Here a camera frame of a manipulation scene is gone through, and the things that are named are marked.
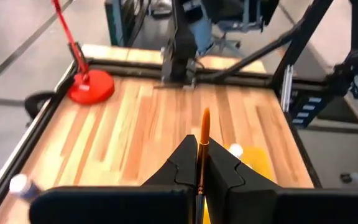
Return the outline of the red desk lamp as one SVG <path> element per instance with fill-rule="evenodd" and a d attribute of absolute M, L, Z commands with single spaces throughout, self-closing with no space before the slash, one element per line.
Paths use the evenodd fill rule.
<path fill-rule="evenodd" d="M 74 82 L 68 91 L 69 98 L 83 105 L 93 105 L 106 101 L 115 91 L 113 77 L 104 70 L 90 69 L 80 45 L 75 42 L 63 16 L 59 0 L 51 0 L 51 2 L 78 66 L 77 73 L 74 75 Z"/>

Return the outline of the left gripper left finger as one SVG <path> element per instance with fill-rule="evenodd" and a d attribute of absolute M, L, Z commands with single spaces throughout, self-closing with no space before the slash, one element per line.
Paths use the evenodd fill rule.
<path fill-rule="evenodd" d="M 142 185 L 162 190 L 167 199 L 156 199 L 146 206 L 142 224 L 194 224 L 196 218 L 197 141 L 188 134 L 177 148 Z"/>

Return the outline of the dark paint bottle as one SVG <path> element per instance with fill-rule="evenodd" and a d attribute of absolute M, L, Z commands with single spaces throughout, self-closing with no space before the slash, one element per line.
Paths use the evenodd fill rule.
<path fill-rule="evenodd" d="M 9 193 L 24 202 L 31 203 L 43 190 L 27 175 L 17 174 L 9 182 Z"/>

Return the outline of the black power strip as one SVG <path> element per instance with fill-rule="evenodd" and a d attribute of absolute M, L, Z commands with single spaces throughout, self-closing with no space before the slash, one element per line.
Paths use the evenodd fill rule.
<path fill-rule="evenodd" d="M 298 127 L 307 127 L 327 103 L 327 99 L 318 95 L 297 96 L 289 110 L 291 122 Z"/>

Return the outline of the white metal bracket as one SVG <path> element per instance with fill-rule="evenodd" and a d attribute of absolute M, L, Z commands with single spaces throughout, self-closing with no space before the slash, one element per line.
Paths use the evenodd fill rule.
<path fill-rule="evenodd" d="M 291 88 L 293 80 L 293 65 L 288 65 L 284 72 L 280 106 L 284 112 L 288 112 L 291 99 Z"/>

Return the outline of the black table edge rail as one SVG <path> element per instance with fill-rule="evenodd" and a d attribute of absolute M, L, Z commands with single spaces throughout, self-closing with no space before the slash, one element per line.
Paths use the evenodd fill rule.
<path fill-rule="evenodd" d="M 311 182 L 313 183 L 313 186 L 316 188 L 321 188 L 322 187 L 321 181 L 320 181 L 318 174 L 312 164 L 312 161 L 307 153 L 307 150 L 305 149 L 303 141 L 301 140 L 301 137 L 298 133 L 298 130 L 297 130 L 296 126 L 291 121 L 290 114 L 288 112 L 283 112 L 283 115 L 285 117 L 288 127 L 290 128 L 291 134 L 295 140 L 296 146 L 299 150 L 301 158 L 303 159 L 303 163 L 306 167 L 306 170 L 307 170 L 308 175 L 311 179 Z"/>

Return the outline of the blue office chair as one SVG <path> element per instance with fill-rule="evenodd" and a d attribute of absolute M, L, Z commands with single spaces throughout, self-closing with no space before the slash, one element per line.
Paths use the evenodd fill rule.
<path fill-rule="evenodd" d="M 229 49 L 238 57 L 240 40 L 229 40 L 229 32 L 263 31 L 268 26 L 280 0 L 180 0 L 197 56 L 206 55 L 213 47 Z"/>

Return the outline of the blue-grey metal stand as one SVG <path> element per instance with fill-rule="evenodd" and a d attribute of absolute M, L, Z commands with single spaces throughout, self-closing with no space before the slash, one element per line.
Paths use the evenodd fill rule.
<path fill-rule="evenodd" d="M 151 0 L 105 0 L 111 45 L 131 47 L 139 34 Z"/>

